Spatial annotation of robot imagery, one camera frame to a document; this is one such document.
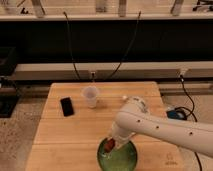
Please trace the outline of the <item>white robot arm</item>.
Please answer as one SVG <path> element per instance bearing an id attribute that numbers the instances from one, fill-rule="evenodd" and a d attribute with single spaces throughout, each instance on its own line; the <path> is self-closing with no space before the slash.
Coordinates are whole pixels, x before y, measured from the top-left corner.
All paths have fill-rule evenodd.
<path id="1" fill-rule="evenodd" d="M 141 97 L 130 97 L 112 123 L 110 138 L 120 148 L 143 134 L 213 158 L 213 125 L 154 116 Z"/>

